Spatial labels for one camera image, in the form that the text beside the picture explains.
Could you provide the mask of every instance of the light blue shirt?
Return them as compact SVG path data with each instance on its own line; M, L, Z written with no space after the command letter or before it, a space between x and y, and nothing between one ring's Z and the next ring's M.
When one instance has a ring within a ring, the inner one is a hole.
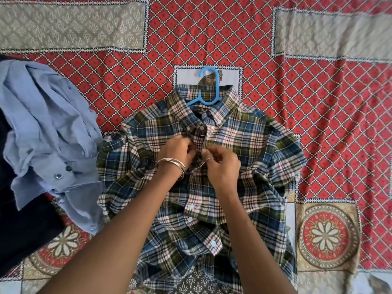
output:
M0 62L0 108L12 127L3 156L17 175L11 184L17 208L49 192L76 225L98 232L102 134L79 90L49 66L6 60Z

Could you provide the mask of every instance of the plaid shirt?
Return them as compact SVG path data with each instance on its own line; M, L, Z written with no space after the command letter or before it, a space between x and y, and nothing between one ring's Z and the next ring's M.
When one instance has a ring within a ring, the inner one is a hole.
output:
M168 99L133 114L119 133L107 136L98 156L106 191L98 204L112 218L156 172L159 149L177 134L198 148L222 145L241 161L238 195L275 261L296 284L293 249L285 225L287 194L306 160L289 130L241 102L232 86L219 88L222 101L211 107L186 102L215 87L177 85ZM170 291L194 269L202 269L224 288L242 293L227 224L207 167L198 155L167 194L136 266L138 285Z

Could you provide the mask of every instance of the white flower motif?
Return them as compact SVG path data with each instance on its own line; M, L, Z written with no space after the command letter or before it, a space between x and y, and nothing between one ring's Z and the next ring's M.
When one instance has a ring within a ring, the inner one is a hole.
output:
M335 246L340 243L339 229L333 226L330 221L317 222L311 229L312 243L317 245L320 251L335 250Z
M72 251L79 246L78 242L75 241L79 237L79 233L71 233L72 230L71 225L67 225L64 232L61 232L49 242L48 249L56 248L54 252L55 257L59 257L60 255L70 257Z

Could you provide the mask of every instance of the bangle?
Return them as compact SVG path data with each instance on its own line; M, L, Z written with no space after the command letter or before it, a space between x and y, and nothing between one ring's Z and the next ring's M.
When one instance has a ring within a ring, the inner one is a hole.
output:
M162 158L156 164L158 165L158 163L160 161L167 161L167 162L170 162L170 163L173 163L174 165L176 165L178 168L180 168L180 170L182 172L182 175L181 175L181 177L179 179L183 179L184 178L185 171L186 171L184 163L182 163L181 161L179 161L177 159L173 159L173 158Z

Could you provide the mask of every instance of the human arm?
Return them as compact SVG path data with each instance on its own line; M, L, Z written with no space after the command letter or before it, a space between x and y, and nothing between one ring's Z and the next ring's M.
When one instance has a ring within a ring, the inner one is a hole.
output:
M202 157L225 214L244 294L296 294L238 198L241 162L237 155L221 146L210 146L202 150Z
M188 168L196 150L179 135L161 148L158 159L174 158ZM113 220L89 241L38 294L124 294L164 197L181 170L159 163L156 174Z

